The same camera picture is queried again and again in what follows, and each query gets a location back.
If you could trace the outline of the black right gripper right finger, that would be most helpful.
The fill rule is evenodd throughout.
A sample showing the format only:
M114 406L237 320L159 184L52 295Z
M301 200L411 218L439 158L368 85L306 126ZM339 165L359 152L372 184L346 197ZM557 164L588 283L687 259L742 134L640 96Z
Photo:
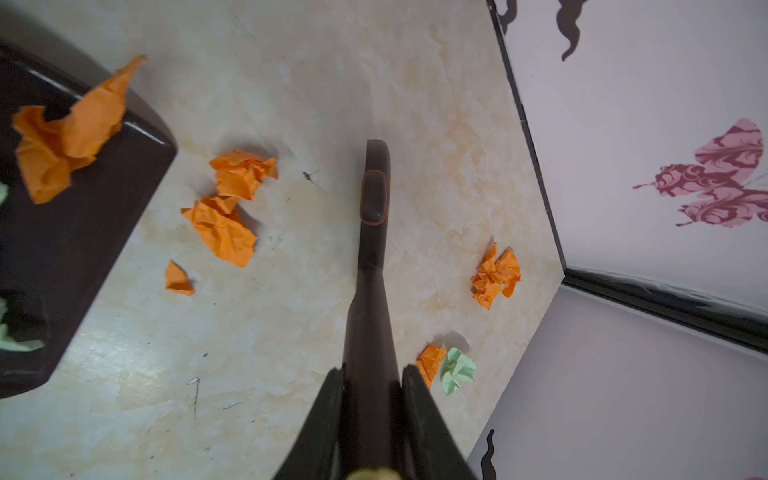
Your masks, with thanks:
M475 479L415 365L404 368L402 388L415 479Z

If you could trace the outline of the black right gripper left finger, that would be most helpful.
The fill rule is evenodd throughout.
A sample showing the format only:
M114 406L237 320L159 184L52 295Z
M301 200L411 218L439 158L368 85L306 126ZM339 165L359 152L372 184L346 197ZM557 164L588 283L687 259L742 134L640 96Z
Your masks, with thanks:
M337 479L343 371L332 368L274 479Z

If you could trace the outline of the dark brown hand brush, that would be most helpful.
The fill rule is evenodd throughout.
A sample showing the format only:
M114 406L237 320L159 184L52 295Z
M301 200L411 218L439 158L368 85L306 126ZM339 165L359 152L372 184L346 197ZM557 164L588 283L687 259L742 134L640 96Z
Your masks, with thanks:
M400 374L383 276L391 190L387 144L366 144L361 182L356 291L343 353L344 399L339 430L341 472L398 471L403 437Z

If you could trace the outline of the dark brown plastic dustpan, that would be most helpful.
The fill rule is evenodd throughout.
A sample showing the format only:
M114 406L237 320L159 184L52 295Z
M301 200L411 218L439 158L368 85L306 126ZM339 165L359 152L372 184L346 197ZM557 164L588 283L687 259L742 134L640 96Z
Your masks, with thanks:
M49 336L43 349L1 353L1 396L44 385L56 369L177 149L163 130L128 110L94 165L51 202L30 199L15 158L21 141L13 115L26 105L63 117L88 86L15 45L1 43L1 180L19 237L31 248L34 282L45 299Z

